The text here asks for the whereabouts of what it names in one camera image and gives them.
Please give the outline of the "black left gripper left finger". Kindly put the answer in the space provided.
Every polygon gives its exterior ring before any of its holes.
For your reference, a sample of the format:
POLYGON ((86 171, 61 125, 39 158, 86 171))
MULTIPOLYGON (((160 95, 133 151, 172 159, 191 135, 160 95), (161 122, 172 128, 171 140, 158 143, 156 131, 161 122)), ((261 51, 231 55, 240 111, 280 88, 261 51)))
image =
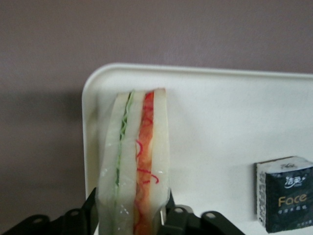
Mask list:
POLYGON ((93 235, 98 227, 98 211, 94 188, 80 208, 67 211, 55 220, 36 214, 22 220, 5 235, 93 235))

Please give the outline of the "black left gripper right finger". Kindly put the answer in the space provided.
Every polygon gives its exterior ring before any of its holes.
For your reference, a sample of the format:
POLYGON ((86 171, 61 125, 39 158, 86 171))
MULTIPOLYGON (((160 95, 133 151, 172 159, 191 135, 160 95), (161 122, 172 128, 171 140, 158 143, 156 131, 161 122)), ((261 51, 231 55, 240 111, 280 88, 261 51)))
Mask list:
POLYGON ((186 205, 174 202, 173 194, 159 212, 161 235, 243 235, 244 233, 217 211, 206 211, 200 217, 186 205))

